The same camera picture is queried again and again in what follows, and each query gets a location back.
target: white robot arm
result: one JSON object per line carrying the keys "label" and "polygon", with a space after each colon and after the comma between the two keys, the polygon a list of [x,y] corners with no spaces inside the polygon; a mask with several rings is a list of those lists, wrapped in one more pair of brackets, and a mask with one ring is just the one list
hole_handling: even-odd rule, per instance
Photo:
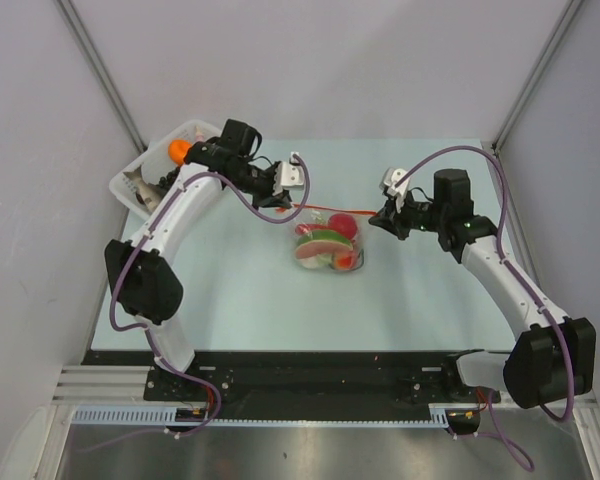
{"label": "white robot arm", "polygon": [[266,170],[252,165],[250,152],[255,141],[261,142],[255,129],[228,120],[220,137],[195,143],[186,153],[176,182],[151,217],[129,241],[112,240],[105,249],[112,304],[119,301],[137,322],[119,327],[112,319],[112,326],[118,331],[147,329],[164,366],[180,372],[189,367],[195,352],[178,317],[184,290],[171,264],[191,225],[227,185],[251,194],[253,204],[247,206],[255,210],[290,208],[287,189],[305,185],[304,165],[295,153],[288,162],[275,162]]}
{"label": "white robot arm", "polygon": [[501,229],[474,215],[467,172],[436,172],[434,198],[426,202],[414,200],[407,189],[409,176],[402,169],[385,173],[380,188],[387,201],[369,223],[400,240],[413,229],[436,232],[442,249],[489,292],[516,339],[512,352],[454,355],[452,368],[462,385],[508,391],[522,408],[590,391],[595,329],[586,318],[572,320],[549,300],[504,251]]}

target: metal frame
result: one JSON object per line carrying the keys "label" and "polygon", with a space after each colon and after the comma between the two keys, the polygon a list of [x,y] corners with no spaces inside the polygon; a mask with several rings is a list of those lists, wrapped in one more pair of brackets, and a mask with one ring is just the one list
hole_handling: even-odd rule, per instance
{"label": "metal frame", "polygon": [[54,3],[58,7],[60,15],[67,24],[67,28],[73,35],[78,48],[82,52],[85,62],[89,65],[89,68],[93,72],[98,81],[98,84],[102,88],[102,93],[107,98],[109,105],[113,109],[116,117],[120,120],[125,133],[133,143],[133,146],[137,150],[138,154],[144,152],[147,146],[144,144],[140,132],[136,127],[133,118],[129,114],[129,110],[122,100],[122,96],[118,91],[109,70],[102,61],[102,57],[95,47],[89,32],[87,31],[84,22],[80,18],[76,7],[73,5],[72,0],[54,0]]}
{"label": "metal frame", "polygon": [[[68,437],[71,418],[80,405],[110,405],[124,407],[125,411],[142,412],[149,406],[173,407],[182,406],[177,402],[145,402],[142,400],[146,375],[150,367],[66,367],[60,376],[56,395],[52,403],[54,416],[49,430],[46,447],[39,463],[36,480],[54,480],[61,466],[62,454]],[[202,402],[195,406],[204,406]],[[563,405],[556,402],[551,405],[559,409]],[[517,405],[507,395],[495,405],[497,409],[517,409]],[[472,409],[475,404],[432,403],[430,409],[434,415],[444,409]],[[580,440],[582,442],[589,468],[594,480],[600,480],[600,411],[592,395],[578,397],[574,408],[574,417]],[[279,426],[279,427],[347,427],[362,426],[372,428],[422,428],[439,427],[441,425],[408,424],[406,422],[360,423],[352,425],[336,422],[236,422],[218,421],[213,425],[222,426]]]}
{"label": "metal frame", "polygon": [[515,126],[516,122],[520,118],[520,115],[524,111],[529,99],[535,92],[538,87],[540,81],[544,77],[544,74],[547,70],[547,67],[551,63],[554,55],[557,53],[558,49],[562,45],[562,42],[565,39],[567,32],[570,30],[573,22],[580,12],[581,7],[583,6],[585,0],[569,0],[569,3],[566,5],[558,22],[556,23],[553,31],[549,35],[549,39],[545,43],[540,56],[536,60],[536,63],[533,65],[531,69],[531,73],[527,77],[524,85],[522,86],[522,90],[518,94],[515,102],[513,103],[513,107],[509,110],[507,117],[505,118],[504,123],[500,127],[496,138],[492,142],[493,150],[496,153],[500,153],[502,150],[502,146],[507,141],[511,130]]}

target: light blue table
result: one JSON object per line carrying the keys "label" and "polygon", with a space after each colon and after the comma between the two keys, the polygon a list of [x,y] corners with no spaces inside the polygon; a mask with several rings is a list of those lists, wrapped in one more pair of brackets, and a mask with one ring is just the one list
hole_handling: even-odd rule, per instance
{"label": "light blue table", "polygon": [[[265,141],[261,153],[287,159],[296,150],[312,180],[310,203],[377,210],[387,167],[410,168],[441,148],[472,140]],[[476,213],[497,223],[497,194],[486,162],[470,152],[448,154],[418,172],[411,186],[433,195],[433,174],[464,168]],[[298,201],[301,193],[296,192]],[[134,214],[123,238],[142,224]],[[185,331],[200,350],[463,350],[510,349],[513,335],[480,283],[433,233],[404,242],[370,229],[366,263],[354,273],[304,270],[292,257],[288,225],[251,215],[229,189],[194,225],[175,260],[185,289]],[[148,350],[138,331],[114,332],[107,292],[93,350]],[[118,305],[120,323],[131,322]]]}

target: plastic container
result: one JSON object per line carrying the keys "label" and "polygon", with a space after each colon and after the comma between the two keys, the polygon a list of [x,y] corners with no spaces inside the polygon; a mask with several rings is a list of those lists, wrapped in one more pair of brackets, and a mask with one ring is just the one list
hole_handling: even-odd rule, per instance
{"label": "plastic container", "polygon": [[[143,220],[150,217],[149,211],[138,202],[136,199],[136,187],[123,172],[133,172],[138,167],[142,166],[142,178],[147,183],[157,184],[160,177],[176,168],[176,164],[169,158],[167,149],[169,144],[176,138],[187,140],[190,143],[194,142],[196,127],[198,127],[205,136],[205,139],[217,137],[221,131],[219,128],[209,125],[201,120],[190,120],[169,135],[164,137],[159,142],[152,144],[146,152],[136,158],[133,162],[126,166],[124,170],[116,174],[109,182],[109,190],[113,193],[123,205],[129,208],[133,213],[138,215]],[[206,168],[200,166],[200,171],[205,171]]]}
{"label": "plastic container", "polygon": [[291,222],[296,262],[310,270],[340,273],[359,270],[364,265],[368,219],[374,214],[313,205],[305,207]]}

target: purple cable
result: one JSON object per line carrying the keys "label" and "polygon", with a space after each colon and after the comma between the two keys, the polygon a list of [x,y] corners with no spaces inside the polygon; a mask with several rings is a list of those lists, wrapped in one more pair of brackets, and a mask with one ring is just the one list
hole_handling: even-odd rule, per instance
{"label": "purple cable", "polygon": [[[298,205],[298,208],[296,209],[296,211],[293,212],[291,215],[288,215],[287,217],[284,217],[284,218],[279,218],[279,219],[271,218],[271,217],[268,217],[268,216],[263,215],[260,212],[258,212],[249,203],[249,201],[244,197],[244,195],[242,195],[240,190],[238,190],[238,188],[228,178],[226,178],[218,173],[214,173],[214,172],[197,173],[197,174],[193,175],[192,177],[188,178],[187,180],[185,180],[185,182],[183,183],[183,188],[186,190],[187,187],[191,186],[198,180],[201,180],[202,178],[205,178],[205,177],[216,178],[216,179],[220,180],[221,182],[225,183],[229,188],[231,188],[231,190],[233,190],[233,192],[237,195],[238,199],[242,202],[242,204],[245,207],[247,207],[247,209],[249,209],[252,213],[254,213],[258,218],[265,220],[266,222],[269,222],[269,223],[281,225],[281,224],[290,222],[291,220],[296,218],[298,215],[300,215],[300,213],[302,213],[302,209],[305,207],[305,205],[307,204],[307,201],[309,200],[309,192],[311,189],[311,179],[309,178],[309,169],[307,168],[306,163],[299,155],[297,155],[295,153],[293,154],[293,158],[298,162],[298,164],[302,168],[302,171],[304,172],[304,179],[305,179],[304,194],[302,196],[302,200],[301,200],[300,204]],[[169,209],[174,204],[176,199],[180,196],[180,194],[182,194],[185,190],[176,188],[176,190],[173,192],[173,194],[165,201],[164,206],[160,209],[160,212],[156,215],[156,218],[153,220],[153,222],[151,222],[151,225],[148,228],[149,234],[151,234],[156,228],[158,228],[158,225],[160,224],[160,222],[162,221],[162,219],[164,218],[166,213],[169,211]],[[202,428],[206,427],[211,421],[213,421],[218,416],[218,414],[220,413],[220,407],[222,406],[222,398],[220,396],[220,392],[212,383],[209,383],[206,380],[203,380],[201,378],[197,378],[192,375],[187,375],[186,373],[180,372],[175,367],[173,367],[169,362],[167,362],[162,357],[162,354],[158,350],[158,347],[156,346],[155,342],[153,341],[153,337],[151,336],[151,333],[149,332],[149,327],[147,327],[146,325],[144,325],[142,323],[133,323],[130,325],[120,326],[116,322],[116,303],[118,301],[118,297],[120,296],[120,291],[122,290],[124,281],[125,281],[127,275],[129,274],[129,270],[131,270],[131,266],[133,265],[133,262],[138,257],[138,254],[142,250],[142,247],[147,242],[147,240],[149,240],[149,237],[147,235],[143,235],[142,238],[140,239],[140,241],[138,242],[138,245],[136,245],[136,247],[131,252],[131,255],[129,255],[127,262],[125,263],[124,267],[122,268],[122,271],[120,272],[120,275],[118,276],[118,279],[116,280],[116,283],[113,288],[113,292],[111,293],[111,303],[109,304],[109,321],[111,323],[111,328],[113,328],[116,332],[126,332],[126,331],[132,330],[134,328],[144,329],[144,333],[147,337],[147,342],[149,343],[149,346],[151,347],[151,351],[153,352],[156,359],[158,359],[161,362],[161,364],[165,367],[166,370],[170,371],[174,375],[184,378],[185,380],[189,380],[191,382],[195,382],[195,383],[198,383],[205,387],[208,387],[213,391],[215,398],[218,401],[216,408],[214,409],[213,413],[206,420],[204,420],[200,425],[196,426],[194,429],[192,429],[188,432],[179,434],[179,438],[180,437],[188,437],[188,436],[191,436],[194,433],[198,432]],[[97,449],[100,449],[103,447],[108,447],[110,445],[113,445],[120,441],[126,440],[128,438],[135,437],[137,435],[143,435],[145,433],[158,433],[158,432],[164,432],[164,430],[156,429],[156,428],[146,428],[143,430],[138,430],[136,432],[128,433],[126,435],[122,435],[121,437],[117,437],[112,440],[108,440],[106,442],[99,443],[97,445],[93,445],[88,448],[80,449],[78,451],[82,452],[82,453],[92,452],[94,450],[97,450]]]}
{"label": "purple cable", "polygon": [[500,211],[500,220],[498,221],[498,233],[496,236],[496,250],[498,251],[498,256],[500,257],[501,262],[507,267],[507,269],[511,272],[511,274],[516,278],[516,280],[518,281],[520,286],[522,286],[522,288],[531,296],[531,298],[533,299],[533,302],[536,304],[536,307],[538,307],[538,312],[541,312],[545,316],[545,318],[549,322],[549,325],[551,325],[551,328],[553,329],[553,331],[556,335],[556,338],[558,339],[558,343],[560,344],[560,350],[562,351],[562,359],[563,359],[563,362],[565,365],[565,370],[567,373],[567,404],[565,406],[564,413],[561,416],[558,416],[555,413],[553,413],[552,411],[550,411],[546,405],[541,405],[540,407],[547,415],[549,415],[556,422],[566,422],[571,419],[571,416],[573,414],[573,404],[575,402],[575,382],[573,379],[573,365],[571,363],[571,355],[569,354],[569,347],[567,345],[567,341],[564,338],[564,334],[562,333],[562,330],[560,330],[560,327],[558,326],[558,322],[556,321],[555,318],[553,318],[553,315],[547,309],[547,306],[545,305],[544,301],[538,296],[538,294],[536,293],[533,286],[530,285],[529,282],[527,282],[527,280],[525,280],[525,278],[522,276],[520,271],[507,259],[507,256],[505,254],[504,247],[503,247],[503,235],[504,235],[504,225],[505,225],[505,220],[506,220],[506,216],[507,216],[508,205],[509,205],[509,196],[511,195],[511,190],[509,189],[509,184],[507,183],[507,179],[504,175],[504,171],[502,170],[502,167],[498,163],[498,160],[496,160],[496,158],[493,155],[491,155],[489,152],[486,152],[486,151],[482,150],[481,148],[472,147],[471,145],[458,145],[455,147],[443,148],[442,150],[439,150],[439,151],[429,155],[427,158],[425,158],[424,160],[422,160],[421,162],[416,164],[415,167],[413,167],[411,170],[409,170],[407,172],[407,174],[398,181],[398,183],[396,184],[396,187],[399,187],[404,182],[406,182],[409,177],[411,177],[414,173],[416,173],[418,170],[420,170],[424,165],[429,163],[431,160],[433,160],[441,155],[444,155],[445,153],[456,152],[456,151],[460,151],[460,150],[475,152],[475,153],[482,155],[485,159],[487,159],[487,161],[489,163],[491,163],[494,170],[498,174],[498,178],[499,178],[500,184],[502,186],[502,210]]}
{"label": "purple cable", "polygon": [[[502,432],[502,428],[500,427],[500,422],[496,418],[495,413],[493,411],[493,390],[489,391],[487,405],[489,406],[489,413],[491,414],[491,421],[493,422],[493,426],[495,427],[495,429],[498,433],[476,432],[476,433],[469,433],[466,435],[458,435],[451,429],[451,427],[449,427],[448,431],[449,431],[449,433],[451,433],[453,435],[454,440],[456,438],[468,439],[469,437],[471,437],[471,438],[491,438],[492,440],[498,440],[504,444],[504,446],[507,448],[507,451],[509,452],[509,455],[511,455],[513,457],[513,459],[518,463],[518,465],[520,465],[524,470],[526,470],[529,473],[532,473],[533,471],[535,471],[536,465],[533,462],[531,455],[529,455],[524,450],[524,448],[522,448],[520,445],[518,445],[516,442],[511,440],[509,437],[507,437]],[[515,452],[515,450],[520,452],[520,455],[522,455],[524,457],[524,459],[520,458],[518,456],[518,454]]]}

